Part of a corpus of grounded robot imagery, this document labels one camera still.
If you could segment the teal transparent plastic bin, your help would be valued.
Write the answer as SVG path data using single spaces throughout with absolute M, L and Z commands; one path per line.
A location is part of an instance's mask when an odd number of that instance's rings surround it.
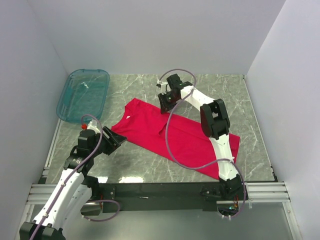
M 78 69 L 67 78 L 60 95 L 56 114 L 65 122 L 81 123 L 83 115 L 101 118 L 110 83 L 102 69 Z

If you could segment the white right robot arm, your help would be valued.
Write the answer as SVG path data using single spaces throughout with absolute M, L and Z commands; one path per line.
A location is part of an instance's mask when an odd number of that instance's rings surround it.
M 157 80 L 156 86 L 160 88 L 158 94 L 160 112 L 162 114 L 170 112 L 165 127 L 165 144 L 173 161 L 190 170 L 200 170 L 217 163 L 219 188 L 216 196 L 220 199 L 230 200 L 239 194 L 240 190 L 245 191 L 243 176 L 234 162 L 235 157 L 231 150 L 230 120 L 224 101 L 205 95 L 196 88 L 195 83 L 183 82 L 177 74 L 170 75 L 166 81 L 162 78 L 163 76 Z M 199 111 L 202 132 L 211 142 L 216 157 L 216 160 L 200 167 L 188 167 L 179 163 L 169 146 L 170 121 L 182 101 L 188 102 Z

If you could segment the red t-shirt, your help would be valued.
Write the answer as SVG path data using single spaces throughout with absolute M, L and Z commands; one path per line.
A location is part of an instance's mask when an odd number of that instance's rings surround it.
M 159 107 L 134 98 L 125 105 L 122 119 L 111 130 L 172 161 L 165 142 L 168 117 L 169 113 L 161 114 Z M 201 124 L 194 120 L 173 115 L 168 142 L 175 159 L 187 167 L 201 167 L 216 160 L 209 138 L 204 135 Z

